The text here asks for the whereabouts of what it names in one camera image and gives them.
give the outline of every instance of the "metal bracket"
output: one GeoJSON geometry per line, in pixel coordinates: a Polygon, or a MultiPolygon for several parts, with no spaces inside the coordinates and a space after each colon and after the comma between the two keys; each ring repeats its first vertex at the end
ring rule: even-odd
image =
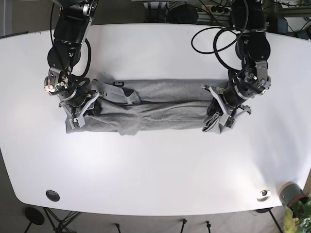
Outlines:
{"type": "Polygon", "coordinates": [[[210,93],[212,94],[212,96],[217,100],[217,102],[219,103],[219,106],[223,112],[223,115],[220,116],[219,118],[219,124],[226,126],[228,128],[233,128],[234,124],[235,124],[235,120],[241,116],[243,113],[248,112],[249,114],[251,113],[251,108],[249,106],[244,106],[241,105],[240,108],[242,109],[241,112],[239,113],[235,113],[234,116],[231,116],[231,113],[233,111],[233,109],[228,109],[225,105],[225,103],[223,102],[223,99],[220,97],[220,94],[222,94],[222,92],[219,92],[219,90],[221,88],[219,87],[213,87],[213,86],[203,86],[204,89],[209,90],[210,93]]]}
{"type": "Polygon", "coordinates": [[[98,99],[99,93],[96,92],[93,94],[93,97],[85,104],[85,106],[81,109],[79,113],[76,114],[76,118],[73,118],[71,109],[69,106],[65,103],[65,101],[60,102],[60,105],[64,108],[67,118],[70,122],[71,128],[74,129],[76,127],[83,127],[86,122],[84,120],[83,114],[89,109],[89,107],[98,99]]]}
{"type": "Polygon", "coordinates": [[[256,63],[256,70],[257,70],[257,78],[259,84],[266,89],[270,88],[270,79],[268,76],[268,63],[267,61],[259,61],[256,63]]]}

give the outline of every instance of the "floor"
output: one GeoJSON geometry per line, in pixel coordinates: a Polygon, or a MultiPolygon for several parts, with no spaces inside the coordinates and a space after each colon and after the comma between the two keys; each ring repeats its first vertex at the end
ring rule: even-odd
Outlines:
{"type": "MultiPolygon", "coordinates": [[[[12,33],[24,31],[36,32],[49,29],[51,0],[20,1],[12,0],[12,33]]],[[[59,9],[53,14],[53,25],[58,19],[59,9]]],[[[94,24],[140,23],[145,20],[145,12],[140,2],[130,0],[101,0],[96,12],[94,24]]],[[[21,203],[14,195],[5,165],[0,156],[0,232],[23,232],[28,221],[24,216],[26,204],[21,203]]],[[[41,207],[35,207],[43,213],[41,207]]],[[[283,207],[273,210],[276,219],[282,224],[283,207]]],[[[61,218],[67,211],[55,210],[61,218]]],[[[180,232],[182,222],[187,219],[184,233],[207,233],[205,222],[211,222],[212,233],[277,233],[278,230],[266,214],[250,211],[203,216],[113,216],[82,213],[70,225],[71,230],[88,233],[117,233],[114,223],[119,223],[122,233],[176,233],[180,232]]],[[[52,227],[45,221],[42,226],[33,225],[30,233],[52,233],[52,227]]]]}

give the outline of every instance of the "gray pot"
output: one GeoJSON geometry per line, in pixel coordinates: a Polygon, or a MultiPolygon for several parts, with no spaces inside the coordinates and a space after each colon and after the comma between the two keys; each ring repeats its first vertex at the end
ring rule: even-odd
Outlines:
{"type": "Polygon", "coordinates": [[[296,200],[301,200],[303,204],[308,200],[308,196],[296,183],[293,182],[286,183],[281,188],[279,198],[281,203],[289,208],[291,208],[292,203],[296,200]]]}

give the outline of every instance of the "power strip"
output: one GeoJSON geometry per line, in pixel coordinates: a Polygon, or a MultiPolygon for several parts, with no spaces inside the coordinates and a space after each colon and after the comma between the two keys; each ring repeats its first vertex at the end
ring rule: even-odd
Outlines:
{"type": "Polygon", "coordinates": [[[223,7],[223,6],[215,6],[215,5],[205,5],[202,6],[203,10],[209,10],[214,16],[219,16],[219,15],[223,15],[223,16],[229,16],[230,15],[230,7],[223,7]]]}

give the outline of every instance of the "electrical cable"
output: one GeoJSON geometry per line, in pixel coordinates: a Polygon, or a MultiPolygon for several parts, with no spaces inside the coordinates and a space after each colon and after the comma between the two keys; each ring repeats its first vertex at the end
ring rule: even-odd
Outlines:
{"type": "Polygon", "coordinates": [[[273,7],[273,6],[275,6],[275,5],[278,5],[278,3],[274,3],[274,4],[270,5],[270,6],[267,6],[267,7],[263,8],[263,10],[264,10],[264,9],[268,9],[268,8],[270,8],[270,7],[273,7]]]}
{"type": "Polygon", "coordinates": [[[289,3],[277,2],[277,1],[273,1],[273,2],[276,3],[276,4],[288,6],[288,7],[290,7],[290,6],[311,6],[311,4],[304,4],[304,3],[302,3],[302,4],[291,5],[291,4],[289,4],[289,3]]]}
{"type": "Polygon", "coordinates": [[[216,1],[214,1],[214,0],[210,0],[210,1],[212,1],[213,3],[215,3],[215,4],[219,4],[218,2],[216,2],[216,1]]]}
{"type": "Polygon", "coordinates": [[[84,70],[83,74],[80,75],[80,76],[76,76],[74,74],[71,74],[72,77],[74,77],[76,80],[79,80],[81,78],[84,78],[88,71],[89,71],[89,68],[91,66],[91,58],[92,58],[92,49],[91,49],[91,45],[89,43],[89,41],[86,39],[86,46],[87,46],[87,64],[86,64],[86,69],[84,70]]]}
{"type": "Polygon", "coordinates": [[[219,17],[223,16],[224,14],[226,14],[226,12],[224,12],[221,15],[217,16],[216,18],[219,18],[219,17]]]}
{"type": "MultiPolygon", "coordinates": [[[[234,32],[232,31],[232,28],[222,28],[221,30],[219,30],[219,31],[217,32],[217,34],[215,35],[214,41],[213,41],[213,49],[214,49],[214,51],[217,51],[217,40],[218,40],[219,36],[220,36],[222,33],[224,33],[224,32],[231,32],[231,33],[233,33],[233,34],[236,35],[236,33],[234,33],[234,32]]],[[[215,56],[216,56],[217,60],[220,62],[220,64],[222,64],[226,69],[232,70],[232,71],[234,71],[235,73],[239,73],[239,72],[240,72],[240,70],[237,70],[237,69],[234,69],[234,68],[228,66],[228,65],[220,58],[218,52],[215,53],[215,56]]]]}
{"type": "Polygon", "coordinates": [[[304,29],[304,27],[305,27],[308,23],[310,23],[310,22],[311,22],[311,19],[310,19],[309,21],[307,21],[307,22],[302,26],[302,28],[300,29],[299,32],[301,32],[301,31],[304,29]]]}
{"type": "Polygon", "coordinates": [[[65,72],[65,68],[64,68],[63,61],[61,60],[61,57],[60,57],[59,52],[58,52],[58,50],[57,50],[57,47],[54,46],[54,42],[53,42],[53,36],[52,36],[52,16],[53,16],[53,11],[54,11],[54,6],[55,6],[55,3],[53,3],[52,9],[51,9],[51,16],[50,16],[50,37],[51,37],[51,42],[52,42],[53,48],[54,48],[54,50],[55,50],[55,52],[56,52],[58,61],[59,61],[60,65],[61,65],[62,71],[63,71],[64,75],[68,78],[68,81],[71,82],[74,86],[79,87],[79,88],[83,89],[83,90],[86,91],[86,92],[91,92],[92,94],[94,94],[94,93],[95,93],[94,91],[92,91],[92,90],[90,90],[90,89],[88,89],[88,88],[85,88],[85,87],[83,87],[83,86],[80,86],[76,81],[74,81],[74,80],[73,80],[70,76],[68,76],[67,73],[65,72]]]}
{"type": "Polygon", "coordinates": [[[246,29],[247,23],[248,23],[248,14],[249,14],[248,4],[247,4],[246,0],[243,0],[243,2],[244,2],[244,4],[245,4],[245,10],[246,10],[245,23],[244,23],[244,26],[243,26],[243,29],[242,29],[241,33],[238,35],[238,37],[237,37],[234,41],[232,41],[229,45],[223,47],[222,49],[214,50],[214,51],[212,51],[212,52],[202,52],[202,51],[197,50],[197,49],[194,47],[194,45],[193,45],[193,41],[194,41],[195,37],[196,37],[199,33],[203,32],[203,31],[206,31],[206,30],[209,30],[209,29],[213,29],[213,28],[221,28],[221,27],[210,27],[210,28],[204,28],[204,29],[202,29],[201,31],[197,32],[197,33],[193,36],[193,38],[192,38],[192,40],[191,40],[191,46],[192,46],[192,48],[193,48],[196,52],[198,52],[198,53],[200,53],[200,54],[215,54],[215,53],[224,51],[224,50],[226,50],[227,48],[229,48],[230,46],[232,46],[233,44],[235,44],[235,43],[241,38],[241,36],[243,35],[243,33],[244,33],[245,29],[246,29]]]}
{"type": "Polygon", "coordinates": [[[212,14],[212,12],[209,10],[209,9],[207,9],[206,8],[206,11],[208,11],[210,14],[211,14],[211,16],[213,17],[213,20],[215,20],[216,21],[216,23],[218,23],[219,25],[220,25],[220,23],[218,22],[218,20],[215,18],[215,16],[212,14]]]}

